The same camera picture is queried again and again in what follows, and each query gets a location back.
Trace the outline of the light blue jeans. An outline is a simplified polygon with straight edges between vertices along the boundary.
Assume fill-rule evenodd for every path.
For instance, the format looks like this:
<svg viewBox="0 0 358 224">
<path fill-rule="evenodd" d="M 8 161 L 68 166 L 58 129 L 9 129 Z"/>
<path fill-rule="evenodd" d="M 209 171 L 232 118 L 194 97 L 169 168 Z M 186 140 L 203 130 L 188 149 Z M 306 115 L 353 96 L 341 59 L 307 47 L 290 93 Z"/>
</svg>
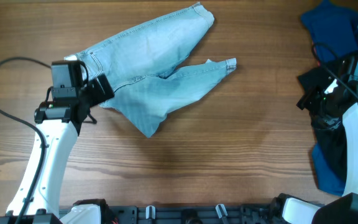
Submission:
<svg viewBox="0 0 358 224">
<path fill-rule="evenodd" d="M 82 52 L 85 77 L 105 75 L 114 97 L 100 104 L 121 112 L 151 137 L 167 115 L 204 97 L 236 69 L 235 58 L 182 67 L 213 25 L 201 3 L 131 27 Z"/>
</svg>

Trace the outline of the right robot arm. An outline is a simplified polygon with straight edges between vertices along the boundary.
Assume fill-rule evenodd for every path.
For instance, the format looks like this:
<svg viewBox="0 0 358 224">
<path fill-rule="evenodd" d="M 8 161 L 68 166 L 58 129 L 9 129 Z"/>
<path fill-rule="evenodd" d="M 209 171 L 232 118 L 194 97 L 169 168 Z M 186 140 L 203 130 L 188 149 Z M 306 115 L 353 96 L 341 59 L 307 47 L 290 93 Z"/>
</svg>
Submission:
<svg viewBox="0 0 358 224">
<path fill-rule="evenodd" d="M 325 137 L 319 143 L 329 163 L 344 161 L 345 186 L 341 198 L 318 207 L 295 197 L 274 198 L 270 217 L 287 223 L 358 223 L 358 55 L 339 61 L 337 73 L 325 64 L 316 71 L 332 78 L 320 78 L 306 89 L 297 103 L 312 117 L 316 135 Z"/>
</svg>

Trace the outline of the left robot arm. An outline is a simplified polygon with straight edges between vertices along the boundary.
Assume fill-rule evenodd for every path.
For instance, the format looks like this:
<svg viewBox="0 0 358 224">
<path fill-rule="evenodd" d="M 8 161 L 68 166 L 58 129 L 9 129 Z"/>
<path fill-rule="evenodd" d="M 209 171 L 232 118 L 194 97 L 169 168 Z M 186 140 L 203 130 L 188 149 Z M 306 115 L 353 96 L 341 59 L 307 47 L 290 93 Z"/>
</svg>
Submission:
<svg viewBox="0 0 358 224">
<path fill-rule="evenodd" d="M 0 109 L 8 118 L 35 131 L 34 145 L 22 182 L 0 223 L 110 223 L 112 211 L 104 199 L 80 200 L 60 217 L 60 190 L 68 157 L 91 108 L 114 97 L 104 74 L 94 79 L 84 62 L 52 62 L 53 85 L 34 112 L 30 124 Z"/>
</svg>

